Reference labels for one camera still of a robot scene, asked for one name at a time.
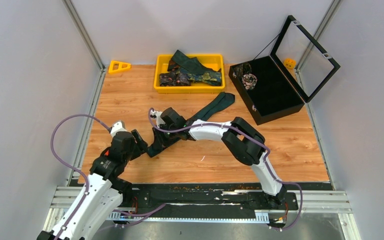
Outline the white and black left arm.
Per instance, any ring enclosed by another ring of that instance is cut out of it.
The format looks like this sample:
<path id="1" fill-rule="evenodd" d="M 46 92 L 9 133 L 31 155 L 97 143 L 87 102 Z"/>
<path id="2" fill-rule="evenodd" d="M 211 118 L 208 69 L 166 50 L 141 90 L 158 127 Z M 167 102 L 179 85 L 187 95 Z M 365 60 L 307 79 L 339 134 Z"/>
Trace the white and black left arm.
<path id="1" fill-rule="evenodd" d="M 135 129 L 111 135 L 110 146 L 94 160 L 73 204 L 51 231 L 39 233 L 39 240 L 89 240 L 116 207 L 132 203 L 132 184 L 119 175 L 145 153 L 147 144 Z"/>

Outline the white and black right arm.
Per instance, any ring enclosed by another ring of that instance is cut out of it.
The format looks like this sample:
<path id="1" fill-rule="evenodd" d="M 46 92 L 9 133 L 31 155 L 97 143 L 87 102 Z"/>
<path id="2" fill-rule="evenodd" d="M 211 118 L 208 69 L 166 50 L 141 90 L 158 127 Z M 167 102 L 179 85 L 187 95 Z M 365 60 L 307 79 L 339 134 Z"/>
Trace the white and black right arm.
<path id="1" fill-rule="evenodd" d="M 235 117 L 226 122 L 186 121 L 172 108 L 164 112 L 150 108 L 148 119 L 157 132 L 170 137 L 224 143 L 237 161 L 253 170 L 270 208 L 278 209 L 285 203 L 286 188 L 268 158 L 270 150 L 265 138 L 243 118 Z"/>

